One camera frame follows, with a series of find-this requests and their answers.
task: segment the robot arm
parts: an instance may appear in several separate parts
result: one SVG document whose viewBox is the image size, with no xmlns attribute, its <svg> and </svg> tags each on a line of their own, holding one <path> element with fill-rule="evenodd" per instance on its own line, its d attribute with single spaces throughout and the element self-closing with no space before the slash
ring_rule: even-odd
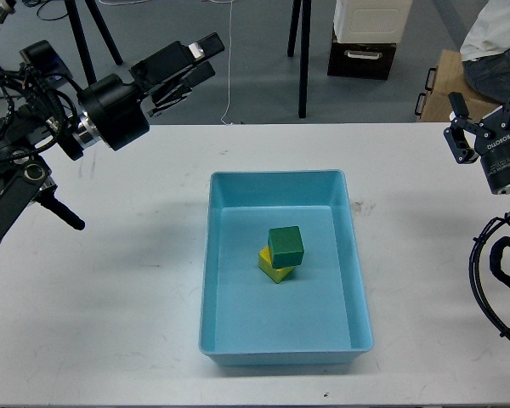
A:
<svg viewBox="0 0 510 408">
<path fill-rule="evenodd" d="M 1 0 L 0 24 L 14 12 L 14 5 L 14 0 Z M 57 186 L 41 153 L 59 145 L 77 160 L 101 139 L 113 150 L 121 149 L 149 130 L 140 108 L 144 99 L 150 97 L 155 106 L 149 116 L 185 99 L 194 86 L 215 75 L 208 60 L 223 50 L 216 33 L 188 47 L 173 42 L 134 65 L 132 82 L 109 75 L 85 89 L 72 80 L 46 41 L 20 51 L 24 63 L 18 71 L 0 66 L 0 88 L 8 101 L 8 113 L 0 119 L 0 242 L 32 201 L 82 230 L 85 223 L 54 198 Z M 66 82 L 76 90 L 80 115 L 57 89 Z M 12 90 L 25 102 L 18 109 L 9 96 Z"/>
</svg>

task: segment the block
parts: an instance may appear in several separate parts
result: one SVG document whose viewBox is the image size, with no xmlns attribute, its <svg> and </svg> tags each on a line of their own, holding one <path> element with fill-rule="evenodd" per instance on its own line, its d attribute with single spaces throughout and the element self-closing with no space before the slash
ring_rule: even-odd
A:
<svg viewBox="0 0 510 408">
<path fill-rule="evenodd" d="M 292 226 L 269 230 L 269 250 L 274 269 L 300 265 L 304 256 L 300 229 Z"/>
<path fill-rule="evenodd" d="M 272 268 L 272 263 L 270 261 L 270 251 L 267 246 L 265 246 L 261 252 L 258 253 L 258 267 L 262 269 L 264 273 L 268 275 L 275 283 L 280 283 L 283 281 L 283 278 L 288 276 L 295 269 L 294 266 L 279 269 Z"/>
</svg>

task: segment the white table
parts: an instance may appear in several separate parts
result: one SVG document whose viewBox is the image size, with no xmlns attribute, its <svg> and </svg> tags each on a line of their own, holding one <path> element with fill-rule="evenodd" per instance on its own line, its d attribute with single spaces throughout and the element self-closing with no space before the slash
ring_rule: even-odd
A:
<svg viewBox="0 0 510 408">
<path fill-rule="evenodd" d="M 0 254 L 0 405 L 510 403 L 510 343 L 468 284 L 472 238 L 510 211 L 443 124 L 153 127 L 45 155 L 80 232 L 38 205 Z M 209 179 L 346 175 L 375 337 L 350 365 L 219 367 L 197 346 Z M 510 325 L 510 290 L 484 278 Z"/>
</svg>

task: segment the drawer handle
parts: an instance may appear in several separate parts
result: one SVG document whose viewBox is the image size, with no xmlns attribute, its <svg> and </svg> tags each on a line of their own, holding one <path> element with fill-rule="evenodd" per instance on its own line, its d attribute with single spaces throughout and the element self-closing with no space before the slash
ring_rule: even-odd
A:
<svg viewBox="0 0 510 408">
<path fill-rule="evenodd" d="M 369 53 L 368 51 L 351 51 L 344 52 L 349 58 L 358 58 L 360 60 L 379 60 L 383 57 L 382 53 Z"/>
</svg>

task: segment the tripod leg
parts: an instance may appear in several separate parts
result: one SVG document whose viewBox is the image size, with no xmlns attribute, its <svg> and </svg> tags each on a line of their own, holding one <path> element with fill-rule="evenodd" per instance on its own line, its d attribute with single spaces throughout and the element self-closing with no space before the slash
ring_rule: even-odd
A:
<svg viewBox="0 0 510 408">
<path fill-rule="evenodd" d="M 287 44 L 287 56 L 295 54 L 295 42 L 297 40 L 298 18 L 300 16 L 300 4 L 302 0 L 293 0 L 291 14 L 291 29 L 289 30 L 289 43 Z"/>
<path fill-rule="evenodd" d="M 91 56 L 88 53 L 87 41 L 83 35 L 82 22 L 79 20 L 79 13 L 77 12 L 76 0 L 65 0 L 66 12 L 68 13 L 68 19 L 70 19 L 71 30 L 74 33 L 76 39 L 77 50 L 79 56 L 82 59 L 83 70 L 85 71 L 85 77 L 89 85 L 96 82 L 96 76 L 94 75 L 93 63 L 91 62 Z"/>
<path fill-rule="evenodd" d="M 303 0 L 303 27 L 300 38 L 300 83 L 298 96 L 298 117 L 306 117 L 308 100 L 309 25 L 312 14 L 312 0 Z"/>
<path fill-rule="evenodd" d="M 88 11 L 90 11 L 91 15 L 93 16 L 96 26 L 100 30 L 100 34 L 104 38 L 105 45 L 107 45 L 108 49 L 110 50 L 113 60 L 116 62 L 117 65 L 121 65 L 123 62 L 121 55 L 119 54 L 119 50 L 117 49 L 117 46 L 114 43 L 113 38 L 111 37 L 110 31 L 108 30 L 108 26 L 105 24 L 104 19 L 102 18 L 102 14 L 100 13 L 98 6 L 96 5 L 96 2 L 94 0 L 85 0 L 85 3 L 87 4 Z"/>
</svg>

